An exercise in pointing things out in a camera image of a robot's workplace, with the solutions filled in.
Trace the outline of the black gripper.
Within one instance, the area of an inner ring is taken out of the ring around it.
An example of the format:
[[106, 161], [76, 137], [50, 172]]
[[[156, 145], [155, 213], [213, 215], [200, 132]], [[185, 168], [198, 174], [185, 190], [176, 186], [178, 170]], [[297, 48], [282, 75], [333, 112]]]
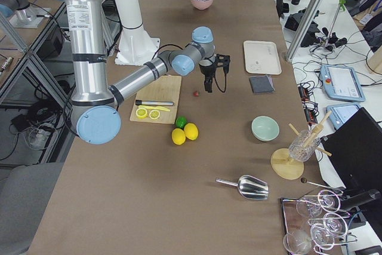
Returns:
[[212, 93], [212, 80], [218, 67], [223, 68], [225, 75], [229, 73], [230, 56], [216, 54], [214, 57], [203, 59], [199, 62], [199, 68], [204, 75], [204, 89], [208, 93]]

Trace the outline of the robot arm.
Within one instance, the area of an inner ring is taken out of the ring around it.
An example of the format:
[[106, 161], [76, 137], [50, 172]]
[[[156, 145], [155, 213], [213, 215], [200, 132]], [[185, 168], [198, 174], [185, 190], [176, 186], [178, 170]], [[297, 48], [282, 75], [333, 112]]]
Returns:
[[105, 0], [61, 0], [66, 4], [76, 90], [71, 122], [84, 141], [100, 145], [111, 141], [121, 128], [117, 111], [124, 100], [170, 70], [185, 76], [199, 66], [209, 83], [216, 68], [228, 67], [229, 56], [215, 52], [210, 28], [192, 32], [182, 50], [159, 50], [159, 39], [143, 27], [138, 0], [115, 0], [122, 33], [118, 63], [136, 64], [137, 71], [109, 85], [106, 76], [106, 35], [102, 3]]

